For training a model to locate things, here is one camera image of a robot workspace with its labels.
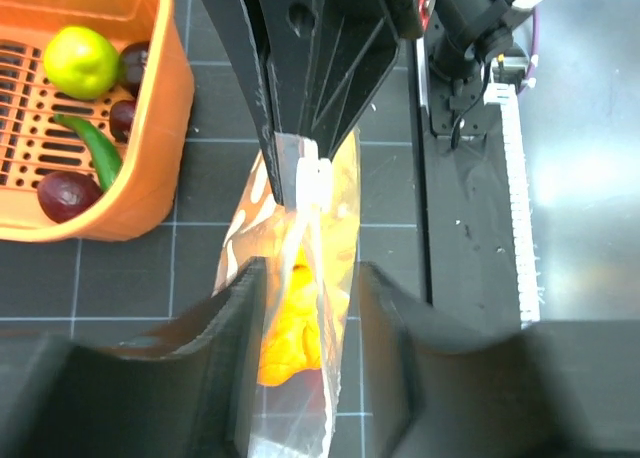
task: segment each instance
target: wire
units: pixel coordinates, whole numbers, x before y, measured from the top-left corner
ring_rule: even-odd
[[[520,85],[518,94],[529,88],[529,80],[533,78],[536,67],[538,66],[538,52],[540,49],[540,20],[538,16],[538,7],[535,7],[533,9],[532,20],[533,31],[531,32],[531,52],[529,53],[529,66],[527,67],[527,72],[525,73],[524,80],[522,80],[522,84]]]
[[[480,102],[480,100],[484,98],[484,94],[486,93],[487,88],[489,87],[490,79],[491,79],[491,62],[484,65],[484,75],[482,77],[482,90],[476,96],[473,102],[467,107],[467,109],[464,110],[462,113],[460,113],[453,122],[453,129],[451,130],[451,136],[450,136],[452,150],[455,150],[456,148],[458,148],[458,144],[460,143],[460,124],[464,119],[464,115],[469,113],[469,111],[471,111],[473,107],[476,106]]]

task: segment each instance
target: gripper screw hole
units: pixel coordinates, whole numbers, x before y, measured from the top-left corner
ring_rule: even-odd
[[[316,26],[316,17],[303,3],[293,3],[289,7],[289,26],[298,38],[309,38]]]

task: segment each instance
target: orange toy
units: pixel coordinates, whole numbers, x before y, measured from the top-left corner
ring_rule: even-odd
[[[300,371],[321,368],[316,299],[317,287],[304,251],[300,249],[282,307],[262,343],[260,385],[279,386]],[[344,333],[341,318],[349,307],[349,297],[343,293],[332,295],[331,304],[336,339],[341,343]]]
[[[173,0],[0,0],[0,239],[45,242],[69,237],[123,241],[158,225],[169,213],[193,103],[193,74],[180,43]],[[42,52],[66,25],[87,26],[122,50],[151,41],[129,144],[113,186],[89,210],[51,222],[36,198],[52,170],[95,179],[90,155],[53,113],[83,116],[107,128],[111,104],[131,99],[116,88],[80,102],[45,79]]]

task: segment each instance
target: perforated basket bottom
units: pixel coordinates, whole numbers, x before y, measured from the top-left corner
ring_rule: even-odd
[[[82,116],[113,140],[108,131],[111,105],[131,99],[117,88],[97,101],[74,100],[45,78],[41,56],[41,48],[0,39],[0,225],[51,224],[35,208],[35,192],[52,171],[77,171],[96,179],[84,144],[53,122],[54,113]],[[124,154],[125,146],[116,146]]]

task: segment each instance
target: red component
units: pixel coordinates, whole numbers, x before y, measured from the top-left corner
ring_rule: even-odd
[[[427,9],[428,0],[418,0],[418,10],[422,18],[422,28],[426,31],[429,24],[429,10]]]

